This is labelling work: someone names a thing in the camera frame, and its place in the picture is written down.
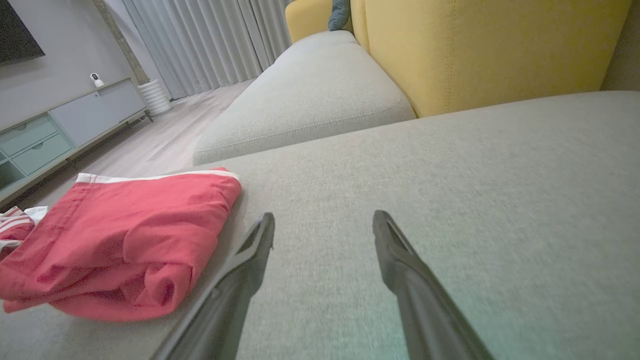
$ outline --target folded red cloth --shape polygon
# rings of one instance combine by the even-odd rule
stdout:
[[[4,310],[48,302],[109,321],[171,313],[193,289],[240,191],[224,168],[143,179],[79,174],[0,262]]]

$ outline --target white trim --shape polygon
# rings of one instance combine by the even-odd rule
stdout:
[[[171,176],[180,176],[180,175],[219,175],[219,176],[229,176],[234,179],[240,181],[238,179],[238,175],[222,170],[200,170],[200,171],[189,171],[189,172],[181,172],[179,174],[170,174],[170,175],[160,175],[160,176],[152,176],[152,177],[109,177],[102,175],[93,175],[93,174],[85,174],[81,172],[78,174],[78,178],[76,183],[99,183],[99,184],[113,184],[113,183],[125,183],[127,181],[138,181],[138,180],[158,180],[163,179],[165,177]]]
[[[0,225],[0,233],[21,224],[33,224],[33,220],[28,215],[21,215],[20,217],[15,217],[12,220],[7,220],[6,222],[2,223],[2,225]]]

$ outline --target yellow cushion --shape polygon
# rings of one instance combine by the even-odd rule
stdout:
[[[367,14],[365,12],[365,0],[351,0],[351,25],[353,35],[358,43],[369,51],[369,32],[367,31]]]
[[[287,5],[285,17],[291,42],[329,30],[332,0],[295,0]]]
[[[419,117],[598,90],[630,0],[366,0],[370,54]]]

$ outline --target curtain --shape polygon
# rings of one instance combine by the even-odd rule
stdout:
[[[292,0],[125,0],[174,99],[256,78],[290,45]]]

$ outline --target gray fabric sofa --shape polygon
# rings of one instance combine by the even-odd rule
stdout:
[[[288,48],[200,137],[195,165],[415,119],[400,88],[348,31]]]
[[[202,165],[226,167],[243,185],[202,278],[273,212],[274,249],[237,358],[406,359],[371,229],[384,209],[496,359],[633,359],[639,139],[640,92],[595,92]],[[49,306],[2,314],[0,358],[147,359],[183,311],[140,323]]]

